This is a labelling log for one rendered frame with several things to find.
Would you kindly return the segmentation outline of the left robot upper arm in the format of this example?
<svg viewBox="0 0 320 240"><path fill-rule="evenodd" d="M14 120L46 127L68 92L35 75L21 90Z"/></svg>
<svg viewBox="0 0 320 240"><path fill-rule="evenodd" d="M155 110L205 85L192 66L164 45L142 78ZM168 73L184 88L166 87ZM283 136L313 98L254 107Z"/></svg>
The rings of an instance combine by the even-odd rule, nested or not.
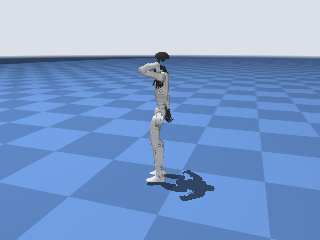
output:
<svg viewBox="0 0 320 240"><path fill-rule="evenodd" d="M165 76L165 74L163 73L157 73L157 72L154 72L154 71L148 71L146 73L142 73L141 72L141 68L139 68L139 73L145 77L148 77L148 78L151 78L151 79L154 79L154 80L157 80L159 82L166 82L166 79L167 77Z"/></svg>

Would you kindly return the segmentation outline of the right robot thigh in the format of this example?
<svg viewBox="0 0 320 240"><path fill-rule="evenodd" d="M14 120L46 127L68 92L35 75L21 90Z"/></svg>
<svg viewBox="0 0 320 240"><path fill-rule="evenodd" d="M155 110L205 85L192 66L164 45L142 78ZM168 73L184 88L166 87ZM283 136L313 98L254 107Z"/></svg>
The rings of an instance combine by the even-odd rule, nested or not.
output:
<svg viewBox="0 0 320 240"><path fill-rule="evenodd" d="M154 115L155 116L155 115ZM158 126L158 125L157 125ZM161 125L159 125L159 127L160 127L160 131L161 131ZM161 145L163 145L164 146L164 142L162 141L162 140L160 140L159 139L159 141L158 141L158 144L161 144Z"/></svg>

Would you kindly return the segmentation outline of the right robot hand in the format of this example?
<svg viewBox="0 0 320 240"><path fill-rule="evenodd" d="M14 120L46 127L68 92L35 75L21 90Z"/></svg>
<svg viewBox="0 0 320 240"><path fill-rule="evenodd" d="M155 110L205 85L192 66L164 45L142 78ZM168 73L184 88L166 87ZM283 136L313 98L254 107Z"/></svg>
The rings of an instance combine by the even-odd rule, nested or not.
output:
<svg viewBox="0 0 320 240"><path fill-rule="evenodd" d="M171 109L168 109L168 110L167 110L167 107L166 107L166 106L165 106L165 109L166 109L165 120L166 120L168 123L173 122L174 120L172 119L171 112L170 112ZM171 119L172 119L173 121L172 121Z"/></svg>

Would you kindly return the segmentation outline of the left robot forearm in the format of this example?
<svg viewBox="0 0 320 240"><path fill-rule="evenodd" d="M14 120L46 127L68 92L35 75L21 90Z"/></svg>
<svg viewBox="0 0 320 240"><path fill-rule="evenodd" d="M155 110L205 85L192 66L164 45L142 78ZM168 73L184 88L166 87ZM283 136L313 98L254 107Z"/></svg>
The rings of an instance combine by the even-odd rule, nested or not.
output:
<svg viewBox="0 0 320 240"><path fill-rule="evenodd" d="M142 73L146 73L146 72L150 72L151 70L155 70L157 73L161 73L161 68L160 68L160 64L158 62L156 63L151 63L151 64L146 64L141 68L141 72Z"/></svg>

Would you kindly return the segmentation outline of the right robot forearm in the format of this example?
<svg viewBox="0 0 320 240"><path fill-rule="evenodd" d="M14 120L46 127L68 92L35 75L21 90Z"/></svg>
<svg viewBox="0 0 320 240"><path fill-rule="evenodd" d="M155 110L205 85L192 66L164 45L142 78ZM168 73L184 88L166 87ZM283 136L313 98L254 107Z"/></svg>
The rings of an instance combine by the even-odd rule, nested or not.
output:
<svg viewBox="0 0 320 240"><path fill-rule="evenodd" d="M167 110L169 110L171 107L170 107L170 95L168 94L168 102L164 102L165 106L167 107Z"/></svg>

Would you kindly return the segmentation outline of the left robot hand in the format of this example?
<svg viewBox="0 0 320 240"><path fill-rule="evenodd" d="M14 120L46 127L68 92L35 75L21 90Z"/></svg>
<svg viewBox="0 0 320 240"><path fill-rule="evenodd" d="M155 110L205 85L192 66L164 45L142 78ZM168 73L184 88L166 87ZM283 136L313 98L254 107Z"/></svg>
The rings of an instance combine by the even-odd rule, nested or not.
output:
<svg viewBox="0 0 320 240"><path fill-rule="evenodd" d="M154 72L157 72L156 69L154 70ZM155 80L153 83L153 86L155 85L155 83L156 83L156 89L162 88L164 86L164 82L160 82L160 81Z"/></svg>

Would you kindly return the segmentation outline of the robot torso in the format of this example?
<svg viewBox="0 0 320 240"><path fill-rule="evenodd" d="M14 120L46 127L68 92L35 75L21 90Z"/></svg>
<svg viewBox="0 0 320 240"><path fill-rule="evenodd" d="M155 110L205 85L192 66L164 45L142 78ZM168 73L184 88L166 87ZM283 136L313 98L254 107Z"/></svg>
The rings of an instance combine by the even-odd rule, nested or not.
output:
<svg viewBox="0 0 320 240"><path fill-rule="evenodd" d="M162 116L164 117L164 119L166 118L166 105L164 102L168 102L168 96L169 96L169 85L170 85L170 75L169 72L164 72L163 70L161 70L161 73L165 74L166 76L166 81L163 82L164 86L160 87L161 88L157 88L157 83L155 82L154 86L155 86L155 97L156 97L156 101L158 102L157 104L157 108L154 111L154 115L156 116L158 113L162 114ZM162 84L163 85L163 84ZM158 83L158 87L159 87L159 83Z"/></svg>

